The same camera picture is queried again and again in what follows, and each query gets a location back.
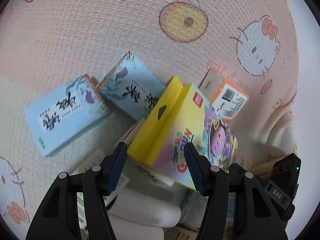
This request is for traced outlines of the brown cardboard box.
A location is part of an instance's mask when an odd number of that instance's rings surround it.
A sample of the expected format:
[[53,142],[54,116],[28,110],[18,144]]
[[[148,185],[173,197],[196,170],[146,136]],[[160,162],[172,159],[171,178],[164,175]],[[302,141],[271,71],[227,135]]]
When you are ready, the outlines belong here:
[[276,162],[283,159],[285,156],[275,156],[269,154],[267,156],[267,161],[262,164],[257,164],[249,169],[249,172],[254,174],[255,176],[270,176],[273,170],[273,166]]

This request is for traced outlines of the light blue tea box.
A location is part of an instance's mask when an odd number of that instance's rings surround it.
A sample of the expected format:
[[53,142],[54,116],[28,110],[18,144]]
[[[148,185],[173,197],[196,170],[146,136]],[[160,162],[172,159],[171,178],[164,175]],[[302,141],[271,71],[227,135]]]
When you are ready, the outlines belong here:
[[109,113],[85,74],[35,100],[25,109],[40,155],[48,156]]
[[97,86],[101,96],[139,121],[146,119],[165,85],[128,51]]

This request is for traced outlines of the orange tissue pack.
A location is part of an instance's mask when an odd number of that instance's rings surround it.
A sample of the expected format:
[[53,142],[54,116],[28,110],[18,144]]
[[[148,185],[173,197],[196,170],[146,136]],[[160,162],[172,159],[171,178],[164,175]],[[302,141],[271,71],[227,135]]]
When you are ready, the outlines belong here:
[[249,98],[246,92],[213,69],[208,70],[199,90],[225,122],[231,122]]

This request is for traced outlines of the yellow crayon box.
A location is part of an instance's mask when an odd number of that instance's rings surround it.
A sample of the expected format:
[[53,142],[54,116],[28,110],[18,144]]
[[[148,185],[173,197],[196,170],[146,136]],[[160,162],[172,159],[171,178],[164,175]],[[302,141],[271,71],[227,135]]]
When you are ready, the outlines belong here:
[[194,189],[184,147],[197,152],[225,172],[236,160],[238,140],[216,109],[193,84],[173,77],[129,145],[127,153],[146,168]]

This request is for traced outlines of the white paper roll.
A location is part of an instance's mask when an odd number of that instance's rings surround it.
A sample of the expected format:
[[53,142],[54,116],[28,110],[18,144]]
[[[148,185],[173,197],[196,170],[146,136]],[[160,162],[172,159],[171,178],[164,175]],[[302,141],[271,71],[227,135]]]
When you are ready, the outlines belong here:
[[160,227],[135,223],[114,215],[108,216],[117,239],[164,239],[164,231]]
[[172,228],[181,217],[178,205],[127,187],[118,193],[108,213],[132,222],[161,228]]

